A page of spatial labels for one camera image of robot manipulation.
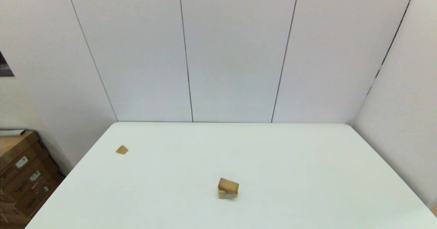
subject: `stacked cardboard boxes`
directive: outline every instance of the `stacked cardboard boxes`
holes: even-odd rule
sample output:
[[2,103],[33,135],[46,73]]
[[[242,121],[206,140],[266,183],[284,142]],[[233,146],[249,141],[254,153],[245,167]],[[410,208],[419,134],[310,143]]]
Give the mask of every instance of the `stacked cardboard boxes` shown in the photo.
[[33,131],[0,137],[0,229],[24,228],[63,177]]

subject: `white wall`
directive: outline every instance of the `white wall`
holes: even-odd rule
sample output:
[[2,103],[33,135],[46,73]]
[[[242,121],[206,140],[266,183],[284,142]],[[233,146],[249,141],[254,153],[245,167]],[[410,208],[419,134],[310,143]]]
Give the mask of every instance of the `white wall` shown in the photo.
[[67,175],[72,170],[70,161],[14,77],[0,77],[0,128],[37,131],[61,172]]
[[411,0],[354,128],[431,206],[437,198],[437,0]]
[[270,122],[295,0],[181,0],[193,119]]
[[114,112],[70,0],[0,0],[0,50],[72,165]]
[[179,0],[72,0],[120,121],[192,121]]
[[352,123],[407,4],[297,0],[273,122]]

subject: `white table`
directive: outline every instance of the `white table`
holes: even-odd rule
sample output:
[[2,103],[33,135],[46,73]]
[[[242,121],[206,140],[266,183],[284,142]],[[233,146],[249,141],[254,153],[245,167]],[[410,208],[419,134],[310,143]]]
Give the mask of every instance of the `white table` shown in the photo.
[[[240,184],[235,200],[218,198],[221,177]],[[60,228],[437,229],[437,219],[347,125],[120,122],[27,227]]]

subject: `stacked wooden blocks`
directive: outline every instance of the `stacked wooden blocks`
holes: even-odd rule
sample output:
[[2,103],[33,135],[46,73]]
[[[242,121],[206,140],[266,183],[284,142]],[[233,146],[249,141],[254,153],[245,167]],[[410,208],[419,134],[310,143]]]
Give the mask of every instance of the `stacked wooden blocks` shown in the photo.
[[220,178],[218,185],[219,198],[235,198],[238,196],[238,183]]

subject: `beige wall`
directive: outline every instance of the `beige wall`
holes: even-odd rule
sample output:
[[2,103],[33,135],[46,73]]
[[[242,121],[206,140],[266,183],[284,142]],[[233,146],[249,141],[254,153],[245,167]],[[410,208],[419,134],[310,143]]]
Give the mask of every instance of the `beige wall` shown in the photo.
[[72,165],[14,77],[0,78],[0,128],[37,131],[61,171],[67,175],[72,170]]
[[411,0],[354,129],[429,207],[437,201],[437,0]]

